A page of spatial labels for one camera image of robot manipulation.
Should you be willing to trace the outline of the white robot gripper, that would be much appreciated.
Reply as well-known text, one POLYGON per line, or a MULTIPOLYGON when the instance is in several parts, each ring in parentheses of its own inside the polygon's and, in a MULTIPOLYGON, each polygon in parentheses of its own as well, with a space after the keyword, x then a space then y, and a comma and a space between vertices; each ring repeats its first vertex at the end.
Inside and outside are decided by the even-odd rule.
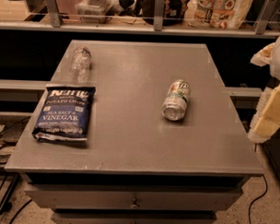
MULTIPOLYGON (((266 45, 252 58, 257 66, 270 64, 271 76, 280 81, 280 36, 275 42, 266 45)), ((280 85, 274 89, 266 87, 252 117, 248 139, 253 143, 263 143, 280 128, 280 85)))

